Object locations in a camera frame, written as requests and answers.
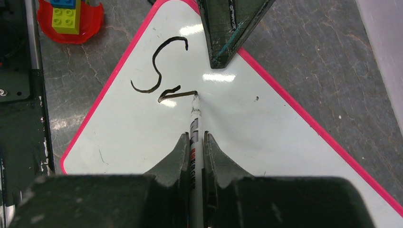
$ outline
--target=triangular whiteboard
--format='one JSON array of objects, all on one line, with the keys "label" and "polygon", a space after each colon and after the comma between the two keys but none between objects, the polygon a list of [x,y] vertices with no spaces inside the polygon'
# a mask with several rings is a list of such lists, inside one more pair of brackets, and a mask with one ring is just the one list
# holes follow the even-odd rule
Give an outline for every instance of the triangular whiteboard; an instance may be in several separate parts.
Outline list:
[{"label": "triangular whiteboard", "polygon": [[[243,49],[225,70],[210,69],[193,0],[159,0],[63,155],[68,174],[132,174],[153,167],[189,131],[192,97],[158,103],[165,89],[197,90],[203,129],[256,176],[339,176],[359,190],[379,228],[402,228],[403,208]],[[156,58],[170,37],[184,36]]]}]

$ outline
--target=green lego brick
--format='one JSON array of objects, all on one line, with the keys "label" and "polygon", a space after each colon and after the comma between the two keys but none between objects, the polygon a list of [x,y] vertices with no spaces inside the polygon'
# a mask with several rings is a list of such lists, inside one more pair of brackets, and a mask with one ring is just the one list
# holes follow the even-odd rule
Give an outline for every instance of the green lego brick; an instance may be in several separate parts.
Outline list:
[{"label": "green lego brick", "polygon": [[76,9],[53,8],[52,27],[60,34],[80,32],[81,0],[76,1]]}]

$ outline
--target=white marker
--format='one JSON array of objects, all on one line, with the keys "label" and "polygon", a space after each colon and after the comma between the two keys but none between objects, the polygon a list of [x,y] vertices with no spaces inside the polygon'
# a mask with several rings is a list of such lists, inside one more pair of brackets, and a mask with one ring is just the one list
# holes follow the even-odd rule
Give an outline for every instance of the white marker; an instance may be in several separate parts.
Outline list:
[{"label": "white marker", "polygon": [[189,228],[204,228],[202,169],[204,168],[203,130],[201,125],[199,95],[192,101],[192,123],[190,124],[190,186]]}]

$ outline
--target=gray marble floor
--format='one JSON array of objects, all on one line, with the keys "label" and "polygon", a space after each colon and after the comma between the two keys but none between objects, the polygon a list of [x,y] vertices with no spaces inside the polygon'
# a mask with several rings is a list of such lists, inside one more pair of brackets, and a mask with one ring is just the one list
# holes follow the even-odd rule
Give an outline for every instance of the gray marble floor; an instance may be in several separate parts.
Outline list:
[{"label": "gray marble floor", "polygon": [[[39,32],[58,173],[60,156],[151,8],[146,0],[102,3],[105,26],[83,45]],[[354,1],[277,0],[243,47],[403,203],[403,138]]]}]

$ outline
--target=black marker line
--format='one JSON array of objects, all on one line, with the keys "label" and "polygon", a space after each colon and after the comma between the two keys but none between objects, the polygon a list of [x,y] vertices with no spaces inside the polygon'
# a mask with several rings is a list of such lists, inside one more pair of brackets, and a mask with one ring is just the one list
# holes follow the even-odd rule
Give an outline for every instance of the black marker line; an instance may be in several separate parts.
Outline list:
[{"label": "black marker line", "polygon": [[175,97],[181,97],[181,96],[190,96],[190,95],[197,95],[197,91],[189,91],[189,92],[185,92],[185,93],[178,93],[178,94],[172,94],[172,95],[167,95],[167,94],[171,94],[171,93],[175,93],[176,91],[178,91],[181,88],[180,85],[178,85],[177,87],[173,88],[173,89],[167,89],[165,90],[160,97],[158,98],[158,103],[161,103],[161,101],[169,99],[169,98],[175,98]]},{"label": "black marker line", "polygon": [[158,82],[157,82],[157,84],[154,85],[151,89],[141,90],[141,89],[136,88],[136,87],[133,85],[133,81],[130,80],[130,83],[132,84],[132,87],[133,87],[133,89],[134,89],[135,91],[140,92],[140,93],[149,94],[149,93],[154,92],[156,89],[158,89],[158,87],[160,87],[160,85],[161,85],[161,80],[162,80],[162,75],[161,75],[160,71],[157,69],[157,66],[155,65],[155,58],[157,57],[158,53],[160,53],[160,51],[161,51],[165,46],[167,46],[168,44],[170,44],[172,41],[175,41],[175,40],[183,40],[183,41],[185,41],[185,49],[188,50],[188,39],[186,39],[185,37],[171,37],[171,38],[167,39],[165,42],[163,42],[163,43],[157,48],[157,50],[155,51],[155,53],[154,53],[154,55],[153,55],[153,66],[154,66],[155,71],[156,71],[157,74],[158,74]]}]

